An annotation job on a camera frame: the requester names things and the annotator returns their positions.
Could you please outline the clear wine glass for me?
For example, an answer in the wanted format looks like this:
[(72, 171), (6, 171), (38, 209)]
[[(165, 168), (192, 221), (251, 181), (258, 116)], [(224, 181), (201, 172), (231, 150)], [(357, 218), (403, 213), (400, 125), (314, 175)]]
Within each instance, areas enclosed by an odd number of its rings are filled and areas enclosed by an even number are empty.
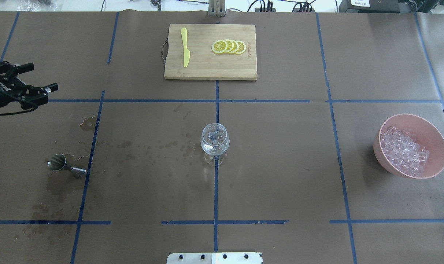
[(204, 159), (211, 166), (219, 166), (227, 157), (230, 139), (226, 128), (214, 122), (206, 125), (200, 137), (200, 145), (205, 152)]

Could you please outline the lemon slice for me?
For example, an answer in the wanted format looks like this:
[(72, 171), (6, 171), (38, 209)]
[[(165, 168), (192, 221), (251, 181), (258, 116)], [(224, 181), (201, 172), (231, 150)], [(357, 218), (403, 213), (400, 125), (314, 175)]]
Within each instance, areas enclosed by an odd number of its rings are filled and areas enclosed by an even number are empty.
[(231, 40), (231, 42), (232, 42), (232, 48), (229, 50), (228, 53), (235, 54), (239, 49), (239, 43), (237, 40)]
[(224, 53), (232, 53), (234, 46), (235, 46), (234, 41), (233, 40), (223, 40), (223, 42), (226, 44)]
[(237, 40), (236, 41), (237, 47), (238, 49), (236, 50), (235, 54), (236, 55), (241, 55), (246, 51), (246, 44), (243, 41)]
[(225, 40), (218, 40), (212, 44), (212, 52), (215, 54), (223, 54), (227, 52), (229, 48), (228, 43)]

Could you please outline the pink bowl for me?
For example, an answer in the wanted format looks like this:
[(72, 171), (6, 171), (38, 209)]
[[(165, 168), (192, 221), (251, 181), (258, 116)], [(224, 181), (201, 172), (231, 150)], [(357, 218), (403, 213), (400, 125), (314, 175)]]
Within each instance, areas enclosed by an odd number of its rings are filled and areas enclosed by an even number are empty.
[[(400, 172), (393, 166), (392, 162), (385, 157), (381, 147), (381, 134), (389, 127), (399, 129), (410, 129), (415, 134), (415, 139), (420, 146), (428, 150), (429, 157), (420, 176), (412, 176)], [(402, 113), (389, 117), (381, 125), (373, 139), (373, 153), (383, 169), (398, 177), (406, 179), (430, 179), (436, 177), (444, 170), (444, 137), (440, 131), (428, 120), (413, 114)]]

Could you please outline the plastic bag clutter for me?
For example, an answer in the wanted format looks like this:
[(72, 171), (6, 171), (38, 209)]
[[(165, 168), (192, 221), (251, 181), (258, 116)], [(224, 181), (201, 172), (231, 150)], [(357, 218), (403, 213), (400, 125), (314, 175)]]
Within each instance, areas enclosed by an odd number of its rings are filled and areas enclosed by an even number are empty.
[(60, 11), (64, 0), (19, 0), (18, 11), (24, 12), (56, 12)]

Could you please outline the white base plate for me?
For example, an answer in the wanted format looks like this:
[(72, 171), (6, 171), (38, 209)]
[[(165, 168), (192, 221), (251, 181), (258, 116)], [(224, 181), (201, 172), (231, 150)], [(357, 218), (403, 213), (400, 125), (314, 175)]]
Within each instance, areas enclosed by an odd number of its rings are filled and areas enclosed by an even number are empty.
[(167, 264), (262, 264), (262, 253), (258, 252), (199, 252), (172, 253)]

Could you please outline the yellow plastic knife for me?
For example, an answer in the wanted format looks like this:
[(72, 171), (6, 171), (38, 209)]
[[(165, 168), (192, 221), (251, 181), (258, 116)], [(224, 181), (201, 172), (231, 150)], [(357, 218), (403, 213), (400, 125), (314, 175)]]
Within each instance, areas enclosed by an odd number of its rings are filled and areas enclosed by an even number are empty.
[(183, 67), (188, 67), (190, 62), (190, 50), (188, 48), (188, 30), (181, 28), (182, 49), (183, 49)]

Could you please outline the aluminium frame post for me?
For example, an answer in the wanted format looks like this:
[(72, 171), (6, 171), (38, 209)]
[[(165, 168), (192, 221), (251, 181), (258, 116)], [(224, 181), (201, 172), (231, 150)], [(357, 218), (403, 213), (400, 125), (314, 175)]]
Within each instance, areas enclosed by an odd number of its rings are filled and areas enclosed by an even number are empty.
[(226, 15), (225, 0), (208, 0), (208, 16), (224, 17)]

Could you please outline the black box with label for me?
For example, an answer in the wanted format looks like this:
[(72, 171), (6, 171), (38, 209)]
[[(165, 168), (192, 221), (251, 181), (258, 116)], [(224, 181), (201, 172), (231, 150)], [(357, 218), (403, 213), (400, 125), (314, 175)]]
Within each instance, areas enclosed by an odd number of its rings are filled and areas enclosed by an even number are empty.
[(339, 13), (400, 13), (398, 0), (342, 0)]

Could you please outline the steel double jigger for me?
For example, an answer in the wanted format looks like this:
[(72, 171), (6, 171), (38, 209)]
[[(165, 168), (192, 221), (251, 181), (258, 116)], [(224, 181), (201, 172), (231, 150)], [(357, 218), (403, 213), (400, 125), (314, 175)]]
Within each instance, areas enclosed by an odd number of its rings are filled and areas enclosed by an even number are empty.
[(47, 167), (52, 172), (69, 171), (76, 178), (80, 178), (86, 174), (84, 167), (72, 166), (63, 154), (55, 154), (52, 156), (47, 162)]

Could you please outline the ice cubes pile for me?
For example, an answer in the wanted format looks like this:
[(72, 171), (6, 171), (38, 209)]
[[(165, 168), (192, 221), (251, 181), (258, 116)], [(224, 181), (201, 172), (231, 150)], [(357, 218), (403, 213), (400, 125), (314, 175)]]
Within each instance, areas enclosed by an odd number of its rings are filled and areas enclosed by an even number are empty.
[(423, 175), (430, 151), (417, 142), (417, 137), (411, 129), (386, 127), (385, 132), (380, 135), (380, 144), (393, 167), (409, 176)]

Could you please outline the bamboo cutting board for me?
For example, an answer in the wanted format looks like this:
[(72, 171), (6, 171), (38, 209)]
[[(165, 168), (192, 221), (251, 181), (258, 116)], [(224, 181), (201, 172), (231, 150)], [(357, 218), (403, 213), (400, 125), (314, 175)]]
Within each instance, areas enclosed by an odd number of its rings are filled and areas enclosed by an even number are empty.
[[(183, 67), (181, 28), (188, 30), (191, 53), (188, 67)], [(240, 40), (247, 48), (241, 55), (215, 54), (211, 47), (218, 40)], [(167, 80), (257, 80), (255, 25), (170, 24), (164, 77)]]

